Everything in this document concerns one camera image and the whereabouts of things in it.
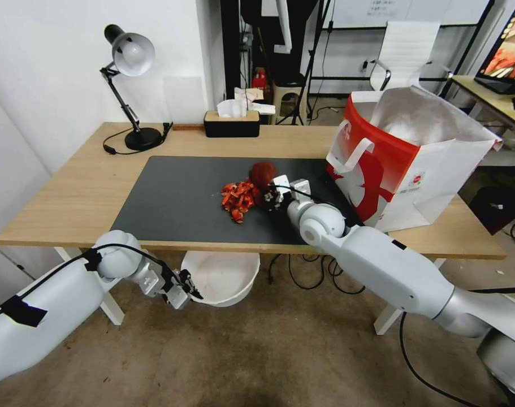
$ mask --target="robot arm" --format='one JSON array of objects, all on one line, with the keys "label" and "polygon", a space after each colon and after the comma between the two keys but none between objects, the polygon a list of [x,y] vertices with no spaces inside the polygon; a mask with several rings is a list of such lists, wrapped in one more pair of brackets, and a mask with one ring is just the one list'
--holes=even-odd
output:
[{"label": "robot arm", "polygon": [[97,251],[96,265],[73,259],[1,305],[0,381],[40,362],[99,308],[105,293],[121,279],[138,284],[144,295],[162,295],[174,309],[183,308],[190,294],[200,297],[187,271],[172,271],[164,263],[160,270],[141,254],[147,253],[133,235],[111,231],[94,248],[111,244],[116,246]]},{"label": "robot arm", "polygon": [[490,373],[515,393],[515,299],[455,287],[421,254],[367,226],[345,227],[342,213],[308,198],[307,180],[273,184],[282,196],[291,223],[312,246],[336,258],[344,272],[397,309],[425,315],[444,329],[468,337],[485,336],[478,355]]}]

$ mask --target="computer screen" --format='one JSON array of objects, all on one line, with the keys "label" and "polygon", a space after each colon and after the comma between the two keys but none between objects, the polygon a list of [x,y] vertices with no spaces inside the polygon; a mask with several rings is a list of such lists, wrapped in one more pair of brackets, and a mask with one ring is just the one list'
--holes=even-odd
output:
[{"label": "computer screen", "polygon": [[515,83],[515,10],[477,76]]}]

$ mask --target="wooden desk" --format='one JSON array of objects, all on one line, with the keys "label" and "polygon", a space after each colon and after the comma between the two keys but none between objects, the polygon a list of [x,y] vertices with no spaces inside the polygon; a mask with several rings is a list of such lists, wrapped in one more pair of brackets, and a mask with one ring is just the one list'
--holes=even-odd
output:
[{"label": "wooden desk", "polygon": [[515,95],[502,95],[493,92],[491,89],[475,82],[474,76],[455,75],[452,81],[477,100],[476,105],[470,112],[470,117],[475,118],[479,114],[482,103],[515,124],[515,110],[513,110],[512,104],[512,97]]},{"label": "wooden desk", "polygon": [[[149,124],[161,129],[159,124]],[[335,127],[261,126],[257,138],[207,138],[199,131],[171,131],[161,146],[134,155],[108,155],[103,140],[127,128],[104,123],[24,207],[0,234],[0,245],[54,246],[64,260],[90,247],[107,232],[148,158],[152,155],[199,157],[323,158]],[[124,151],[123,136],[110,140]],[[391,233],[395,239],[431,258],[502,259],[502,248],[456,197],[437,221]],[[154,250],[228,250],[260,253],[316,253],[307,245],[226,244],[141,241]],[[123,312],[107,294],[102,309],[115,324]],[[376,322],[382,334],[399,311],[386,309]]]}]

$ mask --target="concrete floor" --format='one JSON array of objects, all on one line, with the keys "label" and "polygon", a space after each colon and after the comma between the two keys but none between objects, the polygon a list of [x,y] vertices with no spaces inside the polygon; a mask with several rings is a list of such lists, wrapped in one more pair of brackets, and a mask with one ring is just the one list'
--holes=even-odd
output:
[{"label": "concrete floor", "polygon": [[[328,109],[322,118],[338,120]],[[450,260],[443,273],[467,289],[514,285],[515,245],[502,232],[495,239],[508,254],[505,260]],[[163,256],[171,267],[182,257]],[[329,278],[302,291],[287,273],[286,256],[268,285],[270,259],[261,256],[250,294],[226,309],[189,304],[173,311],[121,282],[112,295],[126,312],[123,324],[115,327],[95,312],[37,366],[0,383],[0,407],[458,405],[409,372],[398,323],[375,336],[372,323],[382,300],[368,291],[344,295]],[[318,262],[298,256],[293,270],[302,284],[319,277]],[[338,282],[357,287],[345,276]],[[410,360],[429,382],[484,407],[503,400],[476,356],[478,340],[416,315],[406,319],[405,338]]]}]

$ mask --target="stool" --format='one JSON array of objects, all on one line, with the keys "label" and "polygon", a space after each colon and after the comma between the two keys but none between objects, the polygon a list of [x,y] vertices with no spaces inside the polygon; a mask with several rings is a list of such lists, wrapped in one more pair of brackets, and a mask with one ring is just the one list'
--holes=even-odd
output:
[{"label": "stool", "polygon": [[[284,118],[284,116],[280,116],[280,108],[282,106],[282,99],[284,98],[285,95],[288,95],[291,93],[297,95],[297,97],[300,97],[301,86],[302,86],[302,84],[295,85],[295,86],[293,86],[293,85],[292,86],[280,86],[280,85],[276,85],[276,83],[274,84],[274,86],[273,86],[274,97],[272,100],[272,104],[276,107],[276,114],[272,115],[272,120],[271,120],[270,124],[276,124],[277,121],[282,120]],[[306,94],[307,94],[306,90],[307,90],[307,87],[304,88],[304,92],[302,94],[302,100],[301,100],[301,107],[299,109],[302,121],[305,125],[306,125]],[[282,124],[291,124],[291,120],[292,120],[291,118],[286,119],[282,122]],[[301,124],[301,122],[298,118],[297,118],[297,124]]]}]

